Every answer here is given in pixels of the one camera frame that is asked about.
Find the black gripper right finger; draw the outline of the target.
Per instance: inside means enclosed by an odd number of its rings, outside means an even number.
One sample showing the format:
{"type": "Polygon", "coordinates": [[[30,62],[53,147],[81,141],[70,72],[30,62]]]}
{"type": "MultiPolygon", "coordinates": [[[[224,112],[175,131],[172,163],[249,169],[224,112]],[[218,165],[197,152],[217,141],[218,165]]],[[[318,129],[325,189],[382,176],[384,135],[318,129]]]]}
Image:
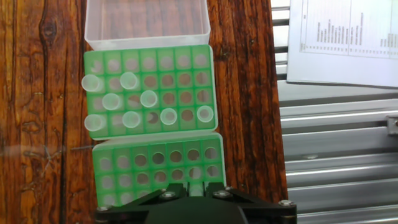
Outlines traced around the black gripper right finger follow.
{"type": "Polygon", "coordinates": [[[208,184],[205,196],[225,202],[221,212],[233,223],[297,224],[297,206],[290,200],[266,202],[221,182],[208,184]]]}

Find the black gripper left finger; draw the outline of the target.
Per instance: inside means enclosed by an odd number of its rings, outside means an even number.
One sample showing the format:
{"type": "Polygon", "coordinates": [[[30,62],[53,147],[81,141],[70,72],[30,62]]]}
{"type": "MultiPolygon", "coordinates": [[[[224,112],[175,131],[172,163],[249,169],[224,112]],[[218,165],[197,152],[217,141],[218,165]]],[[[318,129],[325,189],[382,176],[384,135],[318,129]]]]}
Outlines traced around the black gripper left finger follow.
{"type": "Polygon", "coordinates": [[[94,214],[95,223],[145,223],[152,208],[166,202],[184,198],[187,195],[187,190],[183,184],[169,184],[166,189],[155,190],[120,207],[112,205],[98,207],[94,214]]]}

